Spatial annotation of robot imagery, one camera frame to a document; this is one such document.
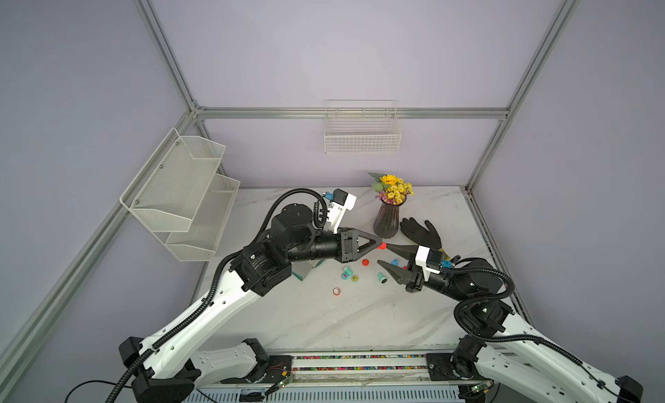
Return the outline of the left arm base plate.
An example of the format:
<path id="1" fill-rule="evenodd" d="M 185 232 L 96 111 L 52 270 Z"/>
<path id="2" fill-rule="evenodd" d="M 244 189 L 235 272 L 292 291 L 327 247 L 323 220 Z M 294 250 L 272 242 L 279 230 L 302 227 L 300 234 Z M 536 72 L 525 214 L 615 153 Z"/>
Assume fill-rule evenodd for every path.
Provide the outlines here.
<path id="1" fill-rule="evenodd" d="M 245 377 L 221 380 L 221 384 L 273 384 L 292 372 L 292 356 L 270 356 L 267 362 L 258 363 Z"/>

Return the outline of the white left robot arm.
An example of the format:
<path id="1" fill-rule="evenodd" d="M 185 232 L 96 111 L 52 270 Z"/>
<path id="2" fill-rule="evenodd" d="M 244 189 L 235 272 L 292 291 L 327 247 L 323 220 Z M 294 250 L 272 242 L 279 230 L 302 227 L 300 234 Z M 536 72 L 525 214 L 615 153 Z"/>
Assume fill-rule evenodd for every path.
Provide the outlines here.
<path id="1" fill-rule="evenodd" d="M 130 337 L 119 346 L 126 372 L 107 396 L 114 402 L 131 387 L 138 402 L 182 402 L 202 386 L 223 380 L 257 382 L 270 357 L 254 338 L 235 347 L 204 352 L 202 346 L 235 314 L 291 278 L 295 262 L 362 259 L 383 240 L 340 226 L 353 197 L 291 189 L 270 207 L 251 242 L 221 260 L 208 292 L 156 334 Z"/>

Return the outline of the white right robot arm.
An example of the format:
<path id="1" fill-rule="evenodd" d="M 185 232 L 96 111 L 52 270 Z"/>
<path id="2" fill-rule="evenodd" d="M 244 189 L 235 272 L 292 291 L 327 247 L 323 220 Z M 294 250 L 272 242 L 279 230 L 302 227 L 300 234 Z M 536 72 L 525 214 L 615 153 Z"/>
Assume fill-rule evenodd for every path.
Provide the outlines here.
<path id="1" fill-rule="evenodd" d="M 639 382 L 594 368 L 517 314 L 505 301 L 514 281 L 486 259 L 447 260 L 421 245 L 382 249 L 407 260 L 405 268 L 379 263 L 407 292 L 427 288 L 457 302 L 453 317 L 465 335 L 450 357 L 455 377 L 479 375 L 535 402 L 641 401 Z"/>

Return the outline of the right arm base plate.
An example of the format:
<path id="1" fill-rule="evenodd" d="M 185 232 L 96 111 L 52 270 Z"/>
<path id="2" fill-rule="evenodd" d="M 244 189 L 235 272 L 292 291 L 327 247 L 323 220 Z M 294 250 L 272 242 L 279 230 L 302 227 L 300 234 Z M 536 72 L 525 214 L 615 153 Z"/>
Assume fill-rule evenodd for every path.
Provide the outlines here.
<path id="1" fill-rule="evenodd" d="M 489 380 L 477 369 L 478 355 L 457 352 L 425 355 L 429 379 L 433 382 L 480 382 Z"/>

